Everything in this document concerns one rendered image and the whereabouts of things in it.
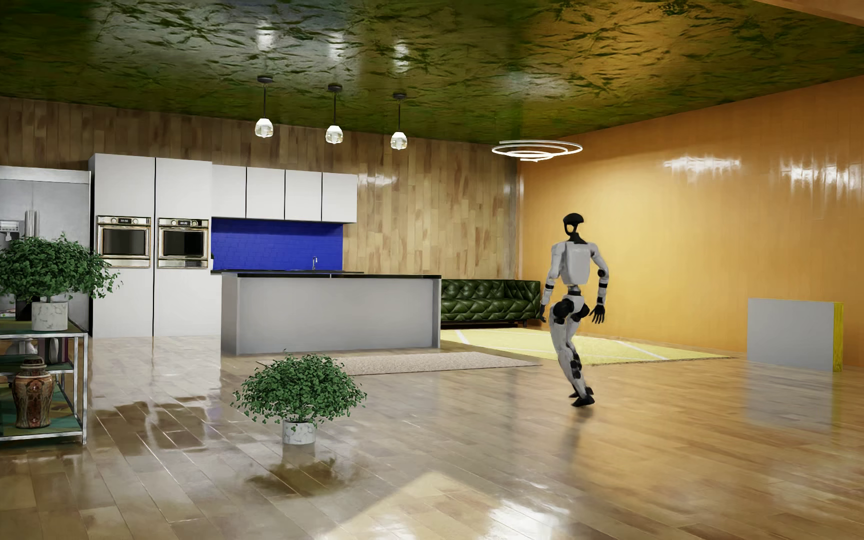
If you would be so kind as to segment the white upper wall cabinets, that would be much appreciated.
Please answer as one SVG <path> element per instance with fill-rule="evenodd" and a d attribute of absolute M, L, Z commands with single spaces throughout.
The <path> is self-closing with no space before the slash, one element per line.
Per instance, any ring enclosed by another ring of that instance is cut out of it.
<path fill-rule="evenodd" d="M 212 166 L 212 216 L 357 222 L 358 177 L 253 166 Z"/>

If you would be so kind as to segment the metal glass shelf unit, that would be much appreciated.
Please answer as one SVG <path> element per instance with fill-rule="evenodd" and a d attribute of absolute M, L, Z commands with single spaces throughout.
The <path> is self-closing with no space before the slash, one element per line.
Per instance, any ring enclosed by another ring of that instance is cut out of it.
<path fill-rule="evenodd" d="M 37 353 L 0 354 L 0 443 L 78 437 L 86 444 L 90 334 L 73 321 L 40 331 L 0 315 L 0 341 L 6 340 L 39 345 Z"/>

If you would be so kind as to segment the stainless steel refrigerator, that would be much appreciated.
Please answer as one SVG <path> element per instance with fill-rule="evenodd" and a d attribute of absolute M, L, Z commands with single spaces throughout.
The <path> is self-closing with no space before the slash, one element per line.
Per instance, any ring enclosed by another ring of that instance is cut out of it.
<path fill-rule="evenodd" d="M 0 177 L 0 253 L 14 240 L 38 237 L 55 240 L 65 236 L 90 249 L 94 215 L 91 210 L 90 174 L 87 171 L 18 167 L 16 177 Z M 68 318 L 90 330 L 90 297 L 73 293 L 55 296 L 53 302 L 68 302 Z M 31 321 L 31 307 L 13 295 L 0 296 L 0 311 L 14 307 L 17 321 Z"/>

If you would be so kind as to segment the yellow-green area rug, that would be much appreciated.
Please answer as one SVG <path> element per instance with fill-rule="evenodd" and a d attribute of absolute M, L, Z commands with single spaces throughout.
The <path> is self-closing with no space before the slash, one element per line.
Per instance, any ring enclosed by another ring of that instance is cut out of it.
<path fill-rule="evenodd" d="M 459 342 L 491 350 L 556 360 L 550 333 L 523 327 L 442 329 L 442 341 Z M 681 350 L 628 341 L 575 335 L 580 359 L 585 365 L 605 365 L 638 362 L 680 362 L 727 359 L 726 354 Z"/>

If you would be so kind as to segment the grey area rug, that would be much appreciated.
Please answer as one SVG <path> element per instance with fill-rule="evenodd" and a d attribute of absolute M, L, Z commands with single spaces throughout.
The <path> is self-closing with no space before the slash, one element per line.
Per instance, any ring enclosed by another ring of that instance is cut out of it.
<path fill-rule="evenodd" d="M 351 376 L 498 369 L 538 366 L 539 362 L 479 351 L 415 352 L 335 357 Z"/>

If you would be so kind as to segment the green tufted leather sofa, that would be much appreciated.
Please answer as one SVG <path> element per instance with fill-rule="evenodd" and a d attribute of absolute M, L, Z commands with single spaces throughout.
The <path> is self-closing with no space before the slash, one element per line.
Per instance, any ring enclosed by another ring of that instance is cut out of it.
<path fill-rule="evenodd" d="M 518 325 L 538 319 L 544 285 L 538 280 L 445 278 L 441 325 Z"/>

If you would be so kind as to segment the built-in steel wall oven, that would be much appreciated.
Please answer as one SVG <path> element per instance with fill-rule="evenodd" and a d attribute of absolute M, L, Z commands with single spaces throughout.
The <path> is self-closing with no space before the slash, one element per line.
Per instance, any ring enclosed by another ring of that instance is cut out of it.
<path fill-rule="evenodd" d="M 99 215 L 96 251 L 110 267 L 151 266 L 151 217 Z"/>
<path fill-rule="evenodd" d="M 210 221 L 159 217 L 157 268 L 210 268 Z"/>

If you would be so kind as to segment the white robot leg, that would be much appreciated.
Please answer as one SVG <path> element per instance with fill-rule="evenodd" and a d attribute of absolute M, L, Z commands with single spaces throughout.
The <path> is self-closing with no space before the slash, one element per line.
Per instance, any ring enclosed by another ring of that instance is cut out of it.
<path fill-rule="evenodd" d="M 561 300 L 557 301 L 553 307 L 551 307 L 550 335 L 558 356 L 558 363 L 566 378 L 572 385 L 570 374 L 571 353 L 567 345 L 566 329 L 566 319 L 571 313 L 572 304 L 569 300 L 564 299 L 564 297 L 569 294 L 583 297 L 581 289 L 578 286 L 570 286 L 568 292 L 561 298 Z"/>
<path fill-rule="evenodd" d="M 575 408 L 582 408 L 586 406 L 590 406 L 594 403 L 594 393 L 590 387 L 586 384 L 586 381 L 583 376 L 583 364 L 581 362 L 581 357 L 573 344 L 573 338 L 578 331 L 579 323 L 586 317 L 590 315 L 592 312 L 590 307 L 585 303 L 584 297 L 568 294 L 563 297 L 564 300 L 569 300 L 572 309 L 571 313 L 567 315 L 566 321 L 566 345 L 570 350 L 571 360 L 570 360 L 570 375 L 571 375 L 571 383 L 574 388 L 573 394 L 570 396 L 575 400 L 572 402 L 572 406 Z"/>

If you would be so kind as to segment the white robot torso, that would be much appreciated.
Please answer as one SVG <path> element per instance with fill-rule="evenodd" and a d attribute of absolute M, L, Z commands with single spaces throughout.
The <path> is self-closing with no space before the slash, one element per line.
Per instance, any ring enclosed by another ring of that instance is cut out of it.
<path fill-rule="evenodd" d="M 554 248 L 558 262 L 553 263 L 553 266 L 562 282 L 568 287 L 587 284 L 597 246 L 588 242 L 562 241 L 555 244 Z"/>

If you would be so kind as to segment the grey kitchen island counter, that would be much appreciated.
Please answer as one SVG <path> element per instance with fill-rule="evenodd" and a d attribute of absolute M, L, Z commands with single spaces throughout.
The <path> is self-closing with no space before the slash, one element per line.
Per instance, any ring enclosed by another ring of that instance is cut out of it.
<path fill-rule="evenodd" d="M 440 346 L 440 275 L 219 271 L 225 354 Z"/>

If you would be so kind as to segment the brown ornate ceramic vase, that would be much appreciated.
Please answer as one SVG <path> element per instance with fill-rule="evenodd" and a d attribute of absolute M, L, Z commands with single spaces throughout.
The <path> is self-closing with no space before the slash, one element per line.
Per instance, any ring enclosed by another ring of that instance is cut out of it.
<path fill-rule="evenodd" d="M 38 429 L 50 426 L 55 383 L 54 374 L 46 369 L 41 356 L 32 354 L 23 359 L 20 371 L 10 386 L 16 409 L 16 428 Z"/>

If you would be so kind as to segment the white left robot leg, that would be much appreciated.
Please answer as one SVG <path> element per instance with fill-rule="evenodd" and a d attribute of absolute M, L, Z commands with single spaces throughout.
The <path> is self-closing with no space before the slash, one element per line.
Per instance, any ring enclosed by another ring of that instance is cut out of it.
<path fill-rule="evenodd" d="M 571 353 L 567 345 L 566 329 L 566 319 L 571 313 L 572 304 L 569 300 L 564 299 L 564 297 L 569 294 L 583 297 L 581 289 L 578 286 L 570 286 L 568 292 L 561 298 L 561 300 L 557 301 L 553 307 L 551 307 L 550 335 L 558 356 L 558 363 L 566 378 L 572 385 L 570 374 Z"/>

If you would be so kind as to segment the white tall cabinet unit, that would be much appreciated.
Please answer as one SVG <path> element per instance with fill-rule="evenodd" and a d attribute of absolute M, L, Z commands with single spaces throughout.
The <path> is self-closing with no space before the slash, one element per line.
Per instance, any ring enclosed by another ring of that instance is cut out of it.
<path fill-rule="evenodd" d="M 99 215 L 150 217 L 148 268 L 112 267 L 111 293 L 91 302 L 94 338 L 213 337 L 221 329 L 221 280 L 204 268 L 158 268 L 160 217 L 211 217 L 212 163 L 95 153 L 93 246 Z"/>

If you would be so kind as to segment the grey box yellow edge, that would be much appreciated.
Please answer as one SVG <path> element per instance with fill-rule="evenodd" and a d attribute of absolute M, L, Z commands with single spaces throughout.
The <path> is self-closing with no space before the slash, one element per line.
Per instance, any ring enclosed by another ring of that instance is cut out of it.
<path fill-rule="evenodd" d="M 749 362 L 841 372 L 843 352 L 842 302 L 748 300 Z"/>

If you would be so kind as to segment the large potted green plant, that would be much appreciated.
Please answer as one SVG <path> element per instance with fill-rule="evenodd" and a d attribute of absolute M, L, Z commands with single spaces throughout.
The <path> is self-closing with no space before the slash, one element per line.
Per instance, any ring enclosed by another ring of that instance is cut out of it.
<path fill-rule="evenodd" d="M 25 236 L 0 252 L 0 296 L 12 295 L 30 306 L 36 333 L 57 333 L 68 327 L 68 301 L 73 293 L 104 298 L 114 291 L 118 274 L 102 256 L 64 235 L 49 240 Z"/>

